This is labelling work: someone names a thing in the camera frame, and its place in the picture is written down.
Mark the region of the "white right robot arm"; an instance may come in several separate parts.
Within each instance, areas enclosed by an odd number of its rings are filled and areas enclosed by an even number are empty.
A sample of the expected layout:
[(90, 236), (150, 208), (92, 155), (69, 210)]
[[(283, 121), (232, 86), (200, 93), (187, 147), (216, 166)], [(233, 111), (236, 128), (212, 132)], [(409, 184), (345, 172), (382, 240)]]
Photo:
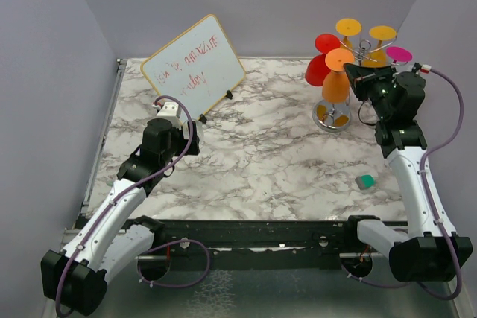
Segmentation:
[(378, 121), (375, 138), (397, 179), (408, 232), (403, 234), (373, 216), (351, 216), (342, 234), (344, 246), (358, 252), (370, 246), (384, 255), (399, 282), (449, 282), (456, 278), (473, 252), (468, 237), (460, 236), (440, 201), (429, 165), (438, 147), (427, 145), (416, 121), (425, 98), (424, 73), (445, 74), (415, 63), (398, 72), (395, 66), (369, 68), (344, 64), (358, 100), (369, 101)]

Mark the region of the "orange plastic wine glass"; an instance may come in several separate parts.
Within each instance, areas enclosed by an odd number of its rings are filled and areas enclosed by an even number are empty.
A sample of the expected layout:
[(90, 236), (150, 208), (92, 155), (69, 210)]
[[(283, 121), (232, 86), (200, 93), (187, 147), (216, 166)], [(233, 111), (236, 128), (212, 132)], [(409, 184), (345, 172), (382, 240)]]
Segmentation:
[(330, 73), (325, 76), (322, 88), (322, 96), (331, 104), (339, 104), (346, 101), (349, 96), (350, 82), (344, 71), (344, 65), (353, 64), (355, 58), (350, 50), (336, 48), (331, 50), (325, 57), (325, 64)]

